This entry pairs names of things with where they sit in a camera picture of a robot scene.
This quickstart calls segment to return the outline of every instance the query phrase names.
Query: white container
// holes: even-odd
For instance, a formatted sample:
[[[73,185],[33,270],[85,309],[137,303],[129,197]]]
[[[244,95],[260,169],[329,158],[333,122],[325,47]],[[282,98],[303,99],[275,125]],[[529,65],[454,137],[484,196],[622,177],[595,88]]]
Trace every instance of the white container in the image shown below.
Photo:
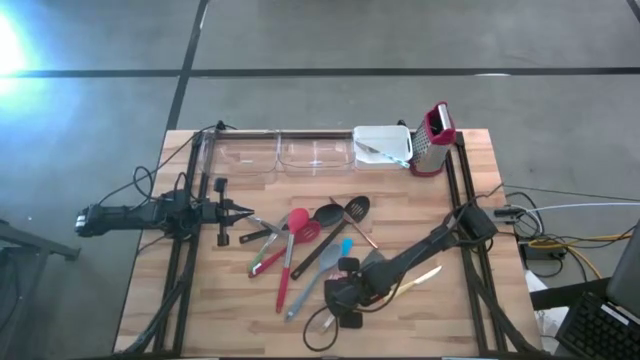
[[[381,153],[399,160],[409,161],[413,157],[411,133],[406,126],[357,126],[353,129],[353,152],[355,166],[359,170],[404,169]],[[370,146],[381,153],[371,153],[356,144],[356,141]]]

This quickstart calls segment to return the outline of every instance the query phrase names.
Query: black slotted spoon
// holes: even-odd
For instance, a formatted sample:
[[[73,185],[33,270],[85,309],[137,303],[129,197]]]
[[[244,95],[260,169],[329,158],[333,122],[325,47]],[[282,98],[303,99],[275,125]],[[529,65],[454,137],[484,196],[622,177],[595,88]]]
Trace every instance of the black slotted spoon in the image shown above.
[[[354,222],[359,223],[362,219],[367,216],[369,212],[369,208],[371,207],[371,202],[369,198],[366,196],[358,196],[347,203],[347,206],[344,207],[345,215],[349,215]],[[320,256],[322,251],[331,244],[333,239],[338,236],[338,234],[349,224],[349,221],[344,219],[338,225],[326,239],[324,239],[317,248],[307,256],[306,259],[298,267],[291,273],[291,278],[293,280],[297,280],[302,273],[307,270],[307,268]]]

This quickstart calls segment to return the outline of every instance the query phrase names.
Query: concrete floor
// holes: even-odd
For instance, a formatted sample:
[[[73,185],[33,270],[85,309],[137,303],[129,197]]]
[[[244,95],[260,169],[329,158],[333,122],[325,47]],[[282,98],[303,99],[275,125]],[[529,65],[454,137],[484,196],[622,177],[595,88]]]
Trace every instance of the concrete floor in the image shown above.
[[[13,54],[28,70],[180,69],[197,5],[0,0],[0,34],[12,29]],[[624,0],[218,0],[194,68],[640,66],[639,34]],[[176,84],[0,79],[0,151],[10,154],[0,157],[0,218],[82,247],[78,261],[48,265],[22,359],[110,352],[139,233],[80,239],[75,214],[128,182],[136,165],[157,163]],[[639,198],[639,91],[639,76],[622,75],[191,79],[178,128],[218,119],[239,128],[417,124],[447,100],[459,127],[491,130],[507,184]],[[529,193],[540,206],[606,201]],[[137,200],[128,191],[110,203]],[[576,236],[618,233],[639,215],[543,213],[548,232]],[[610,275],[623,245],[586,253]],[[575,263],[565,268],[545,282],[581,281]]]

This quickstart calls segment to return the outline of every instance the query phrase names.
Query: red spatula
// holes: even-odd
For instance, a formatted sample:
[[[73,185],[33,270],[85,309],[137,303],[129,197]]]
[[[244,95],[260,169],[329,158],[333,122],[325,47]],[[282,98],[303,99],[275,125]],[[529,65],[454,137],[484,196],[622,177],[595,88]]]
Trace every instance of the red spatula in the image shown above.
[[[320,225],[319,222],[309,221],[307,225],[303,226],[302,229],[298,230],[298,232],[295,234],[294,245],[306,244],[315,240],[315,238],[320,235],[321,231],[322,225]],[[275,263],[276,260],[278,260],[286,252],[287,247],[285,246],[282,249],[278,250],[278,252],[276,252],[275,254],[271,255],[268,259],[258,263],[249,271],[249,277],[256,277],[258,276],[258,274],[267,270],[269,266],[273,265],[273,263]]]
[[[294,234],[302,229],[309,222],[309,212],[306,209],[293,209],[289,214],[289,240],[287,241],[287,254],[284,258],[282,277],[280,278],[280,288],[278,289],[278,299],[276,300],[276,313],[282,311],[284,298],[287,295],[287,284],[289,281],[289,271],[291,270],[291,257],[293,257]]]

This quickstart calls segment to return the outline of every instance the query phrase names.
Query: wooden tabletop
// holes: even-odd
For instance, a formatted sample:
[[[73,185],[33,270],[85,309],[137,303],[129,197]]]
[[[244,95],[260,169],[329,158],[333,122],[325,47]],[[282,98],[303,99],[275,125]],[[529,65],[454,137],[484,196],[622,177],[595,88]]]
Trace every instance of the wooden tabletop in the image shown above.
[[[485,129],[463,132],[476,193],[486,194],[501,183],[489,132]],[[168,132],[161,161],[192,134],[193,131]],[[361,226],[389,258],[423,239],[451,209],[447,175],[444,172],[433,178],[418,178],[404,170],[355,170],[343,173],[338,171],[341,170],[339,166],[335,166],[326,176],[322,172],[312,176],[314,173],[309,169],[292,166],[289,172],[274,170],[266,173],[273,158],[273,154],[270,154],[274,147],[272,141],[233,141],[221,140],[216,143],[215,171],[229,176],[229,198],[239,205],[255,209],[258,216],[273,223],[277,223],[295,207],[305,207],[313,214],[316,208],[329,202],[329,196],[344,205],[357,195],[366,195],[371,200],[371,210]],[[333,162],[335,165],[344,161],[341,152],[345,149],[341,145],[330,142],[315,145],[318,144],[333,147],[336,151],[335,156],[323,155],[327,159],[325,164]],[[283,147],[293,145],[295,149],[287,148],[283,152],[297,151],[293,158],[304,158],[304,152],[311,148],[307,140],[282,144]],[[189,149],[189,146],[185,147],[158,172],[155,195],[173,189],[178,173],[186,169]],[[288,161],[284,155],[281,159]],[[464,201],[466,196],[462,176],[457,161],[455,163],[458,187]],[[197,187],[196,182],[194,192],[197,192]],[[212,190],[210,197],[216,198]],[[481,206],[501,206],[505,203],[504,193],[499,191],[489,199],[481,199],[479,203]],[[217,226],[203,226],[183,356],[318,356],[318,353],[306,349],[301,332],[309,316],[324,305],[322,285],[318,283],[297,317],[290,323],[284,323],[284,314],[275,313],[282,260],[256,278],[247,277],[247,265],[263,241],[240,245],[238,237],[256,230],[258,228],[248,221],[238,221],[229,229],[231,244],[217,247]],[[295,247],[292,268],[330,231],[331,228],[325,229],[312,244]],[[157,231],[145,231],[140,246],[160,235]],[[351,256],[363,259],[371,250],[351,226],[345,228],[336,242],[340,243],[345,237],[354,241]],[[284,242],[277,241],[277,246],[272,246],[271,252],[282,246]],[[116,340],[116,351],[130,345],[158,309],[170,250],[170,240],[163,240],[147,248],[137,258]],[[501,307],[527,340],[540,347],[534,312],[513,238],[497,236],[489,258]],[[398,297],[384,310],[366,314],[362,329],[341,329],[336,344],[324,355],[477,355],[460,250],[451,249],[425,261],[411,270],[405,281],[438,265],[443,268],[434,278]],[[300,279],[289,281],[285,309],[296,299],[317,267],[316,261]],[[490,348],[495,348],[486,307],[483,307],[483,317]],[[173,338],[174,324],[175,318],[170,318],[167,339]],[[329,342],[331,332],[332,329],[324,336],[313,334],[310,341],[316,347],[321,347]]]

